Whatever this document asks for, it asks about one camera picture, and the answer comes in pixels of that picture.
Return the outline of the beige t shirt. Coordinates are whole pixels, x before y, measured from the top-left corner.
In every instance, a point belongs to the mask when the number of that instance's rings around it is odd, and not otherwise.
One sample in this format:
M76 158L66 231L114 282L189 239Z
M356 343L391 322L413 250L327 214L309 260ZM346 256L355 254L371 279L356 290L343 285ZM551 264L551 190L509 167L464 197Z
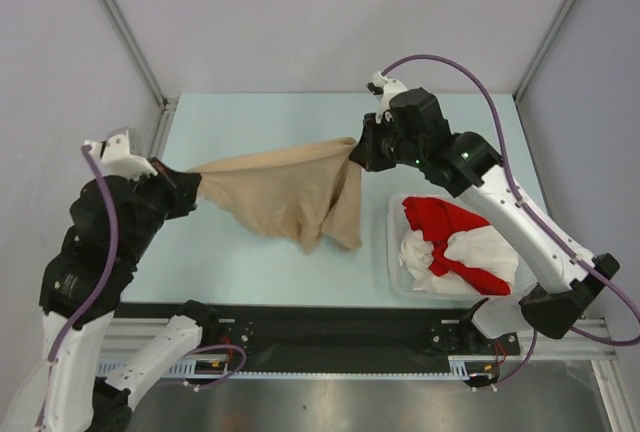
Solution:
M198 196L229 212L253 233L285 238L304 253L327 237L361 246L362 169L350 160L357 141L343 137L237 156L190 171Z

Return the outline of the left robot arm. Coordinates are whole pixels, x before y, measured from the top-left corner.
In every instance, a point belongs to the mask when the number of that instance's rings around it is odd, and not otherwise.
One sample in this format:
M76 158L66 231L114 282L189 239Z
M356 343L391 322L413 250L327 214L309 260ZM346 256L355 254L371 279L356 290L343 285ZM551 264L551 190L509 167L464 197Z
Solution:
M16 394L2 430L124 431L168 368L221 344L217 311L189 300L123 370L96 374L107 329L142 256L166 221L196 208L200 174L157 159L151 166L137 180L98 175L72 203L72 225L42 280L43 362Z

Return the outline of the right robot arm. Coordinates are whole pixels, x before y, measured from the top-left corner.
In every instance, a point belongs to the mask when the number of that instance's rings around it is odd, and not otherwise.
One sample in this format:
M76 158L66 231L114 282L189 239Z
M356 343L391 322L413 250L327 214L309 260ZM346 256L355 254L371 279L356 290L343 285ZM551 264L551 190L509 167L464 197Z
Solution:
M484 299L461 328L463 345L484 353L497 337L533 329L559 340L573 330L604 285L620 269L609 253L594 255L571 240L516 183L505 159L475 132L454 133L435 95L398 83L369 84L377 112L363 119L350 154L368 172L405 165L445 189L488 222L515 249L536 283L523 296Z

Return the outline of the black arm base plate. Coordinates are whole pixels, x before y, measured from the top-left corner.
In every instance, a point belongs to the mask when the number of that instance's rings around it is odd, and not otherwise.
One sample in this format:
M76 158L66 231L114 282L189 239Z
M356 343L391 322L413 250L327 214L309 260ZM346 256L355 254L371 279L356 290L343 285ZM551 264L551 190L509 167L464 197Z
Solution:
M249 355L274 346L396 347L436 356L502 359L520 352L516 334L473 332L456 309L215 305L205 314L204 343L231 343Z

